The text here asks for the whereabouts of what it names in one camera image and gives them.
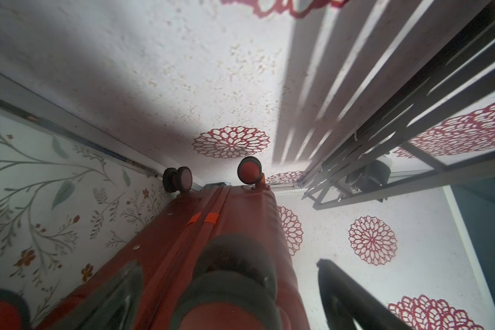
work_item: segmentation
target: black wheel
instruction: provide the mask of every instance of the black wheel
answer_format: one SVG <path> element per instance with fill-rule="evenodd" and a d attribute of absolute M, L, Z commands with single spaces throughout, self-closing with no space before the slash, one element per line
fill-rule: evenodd
<path fill-rule="evenodd" d="M 29 319 L 29 307 L 27 306 L 26 300 L 19 296 L 18 294 L 0 289 L 0 324 L 7 324 L 4 318 L 18 320 L 19 330 L 29 330 L 31 329 Z"/>
<path fill-rule="evenodd" d="M 268 330 L 281 330 L 279 311 L 269 294 L 250 278 L 233 271 L 213 271 L 192 280 L 170 318 L 169 330 L 177 330 L 195 307 L 212 303 L 233 304 L 250 312 Z"/>
<path fill-rule="evenodd" d="M 271 298 L 277 296 L 277 272 L 270 254 L 261 243 L 244 235 L 220 235 L 202 250 L 193 278 L 217 270 L 242 274 L 258 283 Z"/>
<path fill-rule="evenodd" d="M 163 188 L 168 193 L 174 193 L 178 190 L 174 186 L 174 175 L 176 174 L 176 168 L 169 167 L 163 172 Z"/>
<path fill-rule="evenodd" d="M 188 167 L 182 166 L 178 168 L 176 174 L 174 175 L 174 187 L 176 187 L 176 190 L 183 192 L 191 190 L 193 184 L 192 177 L 193 174 Z"/>
<path fill-rule="evenodd" d="M 262 179 L 262 165 L 257 158 L 247 156 L 238 165 L 236 173 L 245 184 L 255 184 Z"/>

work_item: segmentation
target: orange strap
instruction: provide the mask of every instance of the orange strap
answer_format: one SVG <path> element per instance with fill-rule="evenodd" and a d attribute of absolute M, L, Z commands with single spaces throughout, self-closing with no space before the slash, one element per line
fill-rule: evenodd
<path fill-rule="evenodd" d="M 189 225 L 189 224 L 191 224 L 191 223 L 195 223 L 198 220 L 198 218 L 200 217 L 201 214 L 202 214 L 201 212 L 198 212 L 197 214 L 191 216 L 191 219 L 189 220 L 189 222 L 187 222 L 186 226 Z"/>
<path fill-rule="evenodd" d="M 216 224 L 216 221 L 218 220 L 218 216 L 219 214 L 217 213 L 209 212 L 205 217 L 204 222 L 211 222 L 212 224 Z"/>

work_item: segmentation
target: black metal bar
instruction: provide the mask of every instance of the black metal bar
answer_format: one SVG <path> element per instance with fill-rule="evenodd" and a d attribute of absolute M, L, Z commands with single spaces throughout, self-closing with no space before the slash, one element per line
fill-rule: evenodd
<path fill-rule="evenodd" d="M 493 176 L 495 176 L 495 152 L 449 165 L 447 170 L 442 173 L 431 170 L 389 183 L 371 192 L 354 194 L 354 196 L 344 198 L 341 201 L 332 200 L 321 203 L 318 199 L 313 206 L 316 210 L 323 210 L 325 208 L 368 202 L 380 198 L 408 194 L 445 185 L 460 184 Z"/>
<path fill-rule="evenodd" d="M 397 132 L 388 141 L 379 145 L 371 152 L 363 155 L 360 159 L 357 159 L 357 157 L 360 156 L 357 154 L 348 157 L 348 161 L 345 158 L 345 161 L 341 162 L 333 169 L 333 171 L 336 172 L 336 168 L 341 168 L 341 170 L 331 175 L 332 180 L 340 180 L 342 177 L 349 175 L 356 169 L 362 168 L 381 155 L 384 155 L 393 148 L 396 148 L 403 142 L 422 133 L 426 129 L 433 127 L 437 123 L 442 122 L 449 116 L 457 113 L 461 109 L 466 108 L 493 91 L 495 91 L 495 69 L 477 80 L 475 83 L 469 85 L 466 89 L 463 89 L 447 102 L 444 102 L 442 105 L 436 107 L 436 109 L 410 125 L 404 131 L 400 133 Z"/>
<path fill-rule="evenodd" d="M 385 306 L 330 260 L 321 259 L 318 281 L 321 301 L 330 329 L 410 330 Z"/>
<path fill-rule="evenodd" d="M 340 192 L 342 192 L 343 194 L 345 194 L 348 197 L 350 197 L 350 196 L 353 195 L 352 194 L 352 191 L 350 191 L 349 189 L 347 189 L 343 185 L 339 184 L 339 182 L 332 182 L 332 186 L 334 186 L 335 188 L 337 188 L 337 190 L 339 190 Z"/>
<path fill-rule="evenodd" d="M 419 160 L 423 161 L 430 167 L 436 169 L 437 172 L 444 172 L 446 170 L 447 165 L 440 162 L 433 156 L 429 155 L 422 149 L 419 149 L 415 147 L 412 143 L 410 142 L 403 142 L 402 145 L 400 146 L 403 149 L 407 150 L 410 154 L 412 154 L 414 157 L 418 158 Z"/>
<path fill-rule="evenodd" d="M 328 185 L 327 183 L 328 183 L 328 180 L 325 183 L 325 185 L 323 187 L 323 190 L 321 191 L 321 194 L 319 194 L 319 196 L 317 196 L 317 199 L 314 200 L 315 201 L 315 203 L 313 204 L 314 208 L 315 208 L 315 206 L 317 204 L 320 204 L 323 201 L 323 199 L 325 198 L 326 194 L 328 193 L 328 190 L 330 189 L 330 185 Z"/>
<path fill-rule="evenodd" d="M 403 87 L 392 96 L 374 115 L 358 130 L 357 138 L 367 141 L 383 130 L 405 111 L 416 96 L 427 95 L 430 89 L 453 73 L 458 67 L 474 56 L 495 39 L 495 1 L 491 2 L 462 31 L 457 34 L 429 63 L 414 75 Z M 350 137 L 322 164 L 321 168 L 331 168 L 340 162 L 349 146 L 355 145 L 354 137 Z"/>

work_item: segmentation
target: textured white ceiling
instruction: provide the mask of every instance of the textured white ceiling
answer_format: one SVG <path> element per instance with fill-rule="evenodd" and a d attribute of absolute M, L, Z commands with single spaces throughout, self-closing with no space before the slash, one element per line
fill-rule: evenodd
<path fill-rule="evenodd" d="M 238 183 L 246 151 L 266 177 L 319 161 L 488 1 L 262 2 L 0 1 L 0 72 L 154 160 Z M 227 126 L 257 130 L 201 136 Z"/>

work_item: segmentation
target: leaf pattern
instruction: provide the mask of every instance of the leaf pattern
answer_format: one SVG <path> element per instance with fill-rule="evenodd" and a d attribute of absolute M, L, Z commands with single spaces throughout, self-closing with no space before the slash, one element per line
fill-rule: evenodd
<path fill-rule="evenodd" d="M 51 147 L 53 148 L 53 151 L 55 152 L 55 154 L 61 156 L 62 158 L 68 159 L 70 155 L 66 154 L 66 152 L 64 151 L 64 149 L 62 149 L 60 144 L 61 143 L 59 142 L 59 140 L 53 136 L 51 142 Z"/>
<path fill-rule="evenodd" d="M 46 143 L 21 143 L 29 140 Z M 98 152 L 73 144 L 68 148 L 64 141 L 0 115 L 0 274 L 8 275 L 0 276 L 0 287 L 25 297 L 33 326 L 167 201 L 158 179 L 139 173 L 130 177 L 127 168 Z M 121 187 L 111 177 L 118 174 L 125 182 Z M 135 190 L 128 188 L 131 183 Z M 139 199 L 134 214 L 143 226 L 125 221 L 121 201 L 131 195 Z M 83 260 L 92 251 L 95 268 Z"/>
<path fill-rule="evenodd" d="M 57 205 L 61 204 L 73 194 L 75 190 L 75 185 L 71 181 L 64 181 L 57 191 L 55 198 L 53 199 L 53 205 L 51 209 L 53 210 Z"/>
<path fill-rule="evenodd" d="M 130 177 L 128 177 L 128 174 L 123 170 L 123 180 L 125 180 L 125 184 L 127 187 L 130 187 Z"/>

